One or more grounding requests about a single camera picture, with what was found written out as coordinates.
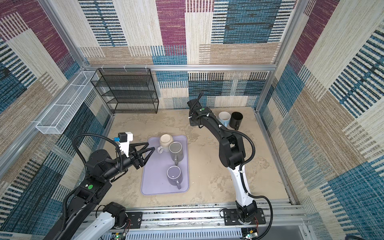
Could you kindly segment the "light blue mug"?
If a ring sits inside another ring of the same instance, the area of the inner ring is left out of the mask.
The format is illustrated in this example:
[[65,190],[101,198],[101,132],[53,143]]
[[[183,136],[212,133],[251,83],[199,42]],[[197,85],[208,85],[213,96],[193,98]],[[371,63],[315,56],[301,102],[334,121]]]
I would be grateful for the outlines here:
[[219,113],[219,121],[226,128],[228,127],[230,120],[231,120],[231,114],[230,113],[228,113],[228,112],[220,112]]

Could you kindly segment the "black ceramic mug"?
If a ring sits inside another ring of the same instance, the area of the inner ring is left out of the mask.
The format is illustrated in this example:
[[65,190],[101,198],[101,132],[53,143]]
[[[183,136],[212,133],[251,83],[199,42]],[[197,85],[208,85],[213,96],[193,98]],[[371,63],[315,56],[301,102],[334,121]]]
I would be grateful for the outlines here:
[[240,112],[233,112],[230,119],[230,127],[235,131],[238,131],[243,120],[243,114]]

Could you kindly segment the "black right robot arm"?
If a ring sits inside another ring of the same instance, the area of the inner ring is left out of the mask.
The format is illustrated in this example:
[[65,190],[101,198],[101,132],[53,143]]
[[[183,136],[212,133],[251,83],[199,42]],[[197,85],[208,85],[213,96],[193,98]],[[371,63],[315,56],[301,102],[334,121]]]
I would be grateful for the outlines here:
[[245,164],[255,156],[255,145],[251,143],[252,154],[245,160],[246,151],[243,138],[251,139],[243,133],[227,129],[211,109],[202,107],[197,99],[187,102],[190,109],[191,126],[206,127],[219,142],[219,159],[231,174],[236,192],[237,213],[242,223],[249,223],[257,213],[257,203],[250,196],[250,188],[245,174]]

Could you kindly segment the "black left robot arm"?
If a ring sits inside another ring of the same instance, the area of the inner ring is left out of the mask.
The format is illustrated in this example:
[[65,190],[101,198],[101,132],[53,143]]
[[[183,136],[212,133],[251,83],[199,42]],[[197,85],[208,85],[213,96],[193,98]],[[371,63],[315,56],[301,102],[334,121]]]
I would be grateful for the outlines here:
[[[93,152],[86,163],[84,180],[64,198],[62,217],[55,223],[46,240],[70,240],[85,219],[100,204],[112,183],[124,175],[130,167],[144,167],[155,148],[149,143],[137,143],[128,147],[127,152],[118,152],[112,159],[106,150]],[[113,228],[125,228],[128,216],[125,207],[112,202],[107,204],[94,222],[87,227],[79,239],[98,238]]]

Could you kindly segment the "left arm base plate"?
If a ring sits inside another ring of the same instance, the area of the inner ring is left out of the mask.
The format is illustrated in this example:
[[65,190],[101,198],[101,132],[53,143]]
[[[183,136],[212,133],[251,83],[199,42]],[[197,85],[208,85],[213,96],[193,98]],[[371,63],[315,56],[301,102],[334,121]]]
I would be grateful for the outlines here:
[[126,212],[123,230],[139,229],[142,224],[143,212]]

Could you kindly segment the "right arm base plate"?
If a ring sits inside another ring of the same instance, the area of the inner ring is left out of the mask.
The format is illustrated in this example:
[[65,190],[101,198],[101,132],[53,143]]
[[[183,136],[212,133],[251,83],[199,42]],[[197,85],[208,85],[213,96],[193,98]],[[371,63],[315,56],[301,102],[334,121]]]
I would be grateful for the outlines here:
[[249,223],[240,220],[236,209],[223,208],[220,210],[219,215],[224,219],[225,226],[266,224],[265,215],[261,208],[258,208],[258,212],[251,218]]

